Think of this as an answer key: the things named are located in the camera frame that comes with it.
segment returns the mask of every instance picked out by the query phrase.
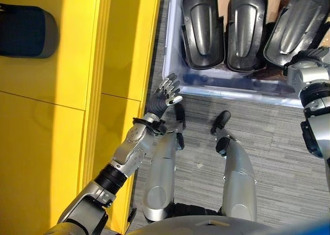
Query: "robot forearm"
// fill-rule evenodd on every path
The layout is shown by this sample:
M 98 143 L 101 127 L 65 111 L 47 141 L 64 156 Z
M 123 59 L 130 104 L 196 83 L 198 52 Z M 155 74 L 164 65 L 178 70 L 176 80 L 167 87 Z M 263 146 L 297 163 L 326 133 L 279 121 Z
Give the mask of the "robot forearm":
M 134 118 L 134 126 L 128 131 L 125 141 L 116 149 L 113 159 L 99 175 L 79 193 L 61 215 L 58 224 L 45 234 L 53 235 L 98 235 L 105 226 L 109 207 L 118 190 L 140 166 L 155 135 L 166 132 L 161 116 L 167 106 L 182 100 L 177 96 L 180 89 L 175 74 L 169 75 L 150 98 L 148 113 L 142 119 Z
M 82 234 L 99 234 L 108 216 L 103 207 L 109 207 L 116 193 L 127 178 L 140 166 L 146 152 L 153 143 L 154 135 L 161 133 L 159 118 L 147 113 L 143 119 L 135 119 L 134 126 L 128 131 L 125 141 L 116 149 L 112 161 L 107 164 L 99 175 L 79 193 L 61 215 L 58 225 L 48 233 L 64 232 L 71 229 L 73 223 L 76 231 Z

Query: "yellow cabinet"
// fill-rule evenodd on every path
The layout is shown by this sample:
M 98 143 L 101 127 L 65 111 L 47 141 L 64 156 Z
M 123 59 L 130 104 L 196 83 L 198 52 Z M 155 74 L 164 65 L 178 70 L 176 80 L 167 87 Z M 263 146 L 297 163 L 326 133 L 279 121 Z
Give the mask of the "yellow cabinet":
M 60 34 L 50 58 L 0 56 L 3 234 L 55 225 L 143 114 L 159 1 L 0 0 L 43 8 Z M 108 210 L 107 227 L 119 233 L 132 185 Z
M 0 92 L 2 234 L 43 234 L 77 193 L 84 112 Z

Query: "floor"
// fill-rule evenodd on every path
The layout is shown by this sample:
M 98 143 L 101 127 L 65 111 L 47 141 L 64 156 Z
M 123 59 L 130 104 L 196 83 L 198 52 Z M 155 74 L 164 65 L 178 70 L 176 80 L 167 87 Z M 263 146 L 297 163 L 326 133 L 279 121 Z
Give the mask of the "floor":
M 168 0 L 161 0 L 150 90 L 161 82 Z M 185 149 L 177 153 L 175 201 L 218 210 L 222 203 L 225 160 L 215 151 L 210 127 L 223 110 L 232 113 L 227 128 L 241 141 L 256 179 L 258 222 L 274 227 L 329 214 L 329 192 L 323 160 L 306 149 L 300 122 L 302 109 L 185 95 Z M 170 124 L 173 109 L 163 119 Z M 142 195 L 151 150 L 136 174 L 133 205 L 138 211 L 129 228 L 146 225 Z

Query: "plastic storage bin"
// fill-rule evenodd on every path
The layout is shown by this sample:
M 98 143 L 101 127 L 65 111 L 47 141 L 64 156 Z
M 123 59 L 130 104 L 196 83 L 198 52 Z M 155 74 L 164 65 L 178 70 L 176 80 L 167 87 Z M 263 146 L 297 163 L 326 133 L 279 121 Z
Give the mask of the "plastic storage bin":
M 181 81 L 181 93 L 229 99 L 249 100 L 267 104 L 302 107 L 298 93 L 287 85 L 286 78 L 246 77 L 247 73 L 236 73 L 224 64 L 207 70 L 188 67 L 183 58 L 182 0 L 170 0 L 163 78 L 174 72 Z

